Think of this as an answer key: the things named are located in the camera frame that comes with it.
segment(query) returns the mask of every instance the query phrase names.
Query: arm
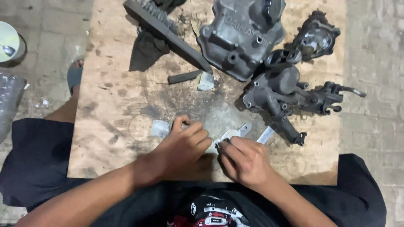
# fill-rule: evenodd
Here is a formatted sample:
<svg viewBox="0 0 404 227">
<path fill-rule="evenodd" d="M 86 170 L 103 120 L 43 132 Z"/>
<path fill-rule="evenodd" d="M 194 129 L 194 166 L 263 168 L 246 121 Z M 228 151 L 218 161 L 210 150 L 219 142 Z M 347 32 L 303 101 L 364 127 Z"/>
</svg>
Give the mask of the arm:
<svg viewBox="0 0 404 227">
<path fill-rule="evenodd" d="M 219 144 L 227 175 L 274 203 L 293 227 L 336 227 L 325 214 L 303 198 L 271 167 L 262 144 L 232 137 Z"/>
<path fill-rule="evenodd" d="M 23 217 L 20 226 L 89 226 L 110 207 L 141 187 L 157 183 L 166 174 L 196 163 L 212 144 L 200 122 L 177 117 L 170 134 L 151 153 L 75 189 L 58 195 Z"/>
</svg>

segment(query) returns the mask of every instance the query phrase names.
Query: transparent plastic container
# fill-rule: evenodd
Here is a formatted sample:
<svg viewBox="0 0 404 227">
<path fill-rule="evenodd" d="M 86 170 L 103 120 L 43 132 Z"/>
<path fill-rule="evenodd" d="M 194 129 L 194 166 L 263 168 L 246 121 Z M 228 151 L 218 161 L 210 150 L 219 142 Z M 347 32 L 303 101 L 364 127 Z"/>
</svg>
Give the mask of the transparent plastic container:
<svg viewBox="0 0 404 227">
<path fill-rule="evenodd" d="M 0 72 L 0 143 L 10 132 L 26 85 L 25 79 Z"/>
</svg>

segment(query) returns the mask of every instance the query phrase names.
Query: white cup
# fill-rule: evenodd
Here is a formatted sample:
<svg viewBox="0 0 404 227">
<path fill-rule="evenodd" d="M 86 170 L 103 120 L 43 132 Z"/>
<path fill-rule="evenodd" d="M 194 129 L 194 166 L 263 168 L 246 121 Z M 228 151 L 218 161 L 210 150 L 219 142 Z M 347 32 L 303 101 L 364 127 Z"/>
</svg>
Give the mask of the white cup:
<svg viewBox="0 0 404 227">
<path fill-rule="evenodd" d="M 25 42 L 17 31 L 6 22 L 0 21 L 0 44 L 14 48 L 15 53 L 11 56 L 6 55 L 3 48 L 0 47 L 0 62 L 16 60 L 25 52 Z"/>
</svg>

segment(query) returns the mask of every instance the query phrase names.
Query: person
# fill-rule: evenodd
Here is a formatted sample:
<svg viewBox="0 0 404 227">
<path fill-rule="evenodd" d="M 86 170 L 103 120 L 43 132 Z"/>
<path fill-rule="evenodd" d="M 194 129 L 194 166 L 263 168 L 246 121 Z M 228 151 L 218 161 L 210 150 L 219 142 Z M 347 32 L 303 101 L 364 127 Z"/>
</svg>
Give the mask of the person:
<svg viewBox="0 0 404 227">
<path fill-rule="evenodd" d="M 15 226 L 385 226 L 380 190 L 353 154 L 339 156 L 337 186 L 290 185 L 271 167 L 264 145 L 232 137 L 219 143 L 218 158 L 236 183 L 163 181 L 211 161 L 204 155 L 208 132 L 186 115 L 132 163 L 95 179 L 67 178 L 83 63 L 69 69 L 72 97 L 64 106 L 45 119 L 13 123 L 0 192 L 4 204 L 27 208 Z"/>
</svg>

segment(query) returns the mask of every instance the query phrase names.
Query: printed graphic on shirt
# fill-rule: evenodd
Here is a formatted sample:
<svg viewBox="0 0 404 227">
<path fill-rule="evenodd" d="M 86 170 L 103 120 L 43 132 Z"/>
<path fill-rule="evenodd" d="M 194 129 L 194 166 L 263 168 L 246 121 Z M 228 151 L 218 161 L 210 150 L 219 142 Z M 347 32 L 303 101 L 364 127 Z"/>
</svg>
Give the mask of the printed graphic on shirt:
<svg viewBox="0 0 404 227">
<path fill-rule="evenodd" d="M 248 220 L 231 203 L 208 195 L 201 197 L 191 203 L 190 216 L 175 215 L 167 227 L 249 227 Z"/>
</svg>

